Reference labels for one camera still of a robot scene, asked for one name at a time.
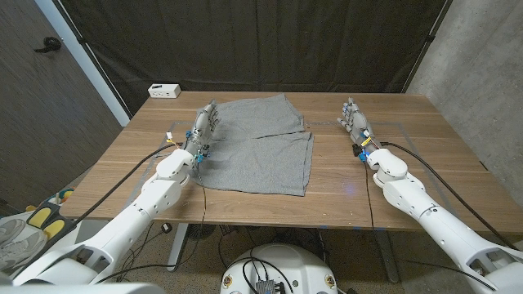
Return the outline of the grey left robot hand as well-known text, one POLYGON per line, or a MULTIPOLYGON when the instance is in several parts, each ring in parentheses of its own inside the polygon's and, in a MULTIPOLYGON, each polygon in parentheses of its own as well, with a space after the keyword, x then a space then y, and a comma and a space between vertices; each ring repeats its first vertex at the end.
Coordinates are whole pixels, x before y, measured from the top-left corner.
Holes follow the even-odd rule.
POLYGON ((219 122, 217 102, 211 100, 206 106, 197 111, 194 125, 190 131, 184 150, 196 158, 208 153, 208 144, 219 122))

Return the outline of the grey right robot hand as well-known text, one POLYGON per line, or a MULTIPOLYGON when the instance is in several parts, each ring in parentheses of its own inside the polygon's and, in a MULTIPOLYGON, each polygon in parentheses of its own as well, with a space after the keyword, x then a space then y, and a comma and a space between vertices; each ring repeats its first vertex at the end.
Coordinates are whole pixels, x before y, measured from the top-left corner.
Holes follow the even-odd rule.
POLYGON ((342 106, 342 117, 337 122, 348 132, 353 144, 353 154, 362 162, 374 151, 381 149, 373 129, 352 97, 342 106))

